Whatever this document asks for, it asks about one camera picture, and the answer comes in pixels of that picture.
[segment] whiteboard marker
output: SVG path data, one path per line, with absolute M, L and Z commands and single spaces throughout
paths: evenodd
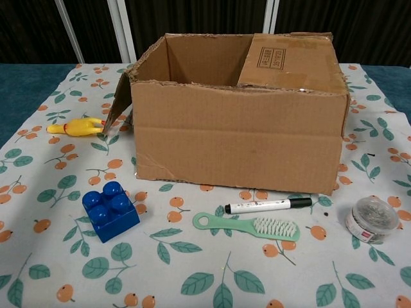
M 227 214 L 240 214 L 249 212 L 263 212 L 264 210 L 284 210 L 299 207 L 309 207 L 313 204 L 311 198 L 295 198 L 277 201 L 253 201 L 247 203 L 232 203 L 225 206 Z

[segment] box flap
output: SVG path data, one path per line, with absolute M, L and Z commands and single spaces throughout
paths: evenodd
M 348 94 L 329 36 L 255 34 L 238 85 Z
M 111 124 L 131 105 L 131 102 L 130 80 L 127 74 L 123 73 L 118 81 L 116 93 L 114 93 L 114 101 L 105 121 L 103 133 L 108 132 Z

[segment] rubber chicken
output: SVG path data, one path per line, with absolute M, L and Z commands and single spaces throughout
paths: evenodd
M 85 117 L 84 119 L 73 119 L 63 125 L 49 125 L 47 132 L 49 133 L 65 133 L 70 136 L 86 136 L 93 133 L 101 133 L 102 127 L 94 127 L 94 124 L 104 125 L 105 121 L 96 119 L 95 117 Z

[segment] toy building block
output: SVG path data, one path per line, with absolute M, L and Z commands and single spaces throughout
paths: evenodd
M 85 194 L 83 206 L 103 243 L 140 222 L 130 199 L 115 181 L 105 184 L 102 193 L 89 191 Z

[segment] white bristles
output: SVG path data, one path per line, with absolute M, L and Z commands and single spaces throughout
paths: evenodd
M 292 221 L 272 218 L 256 218 L 254 228 L 258 233 L 286 237 L 292 237 L 296 231 L 295 223 Z

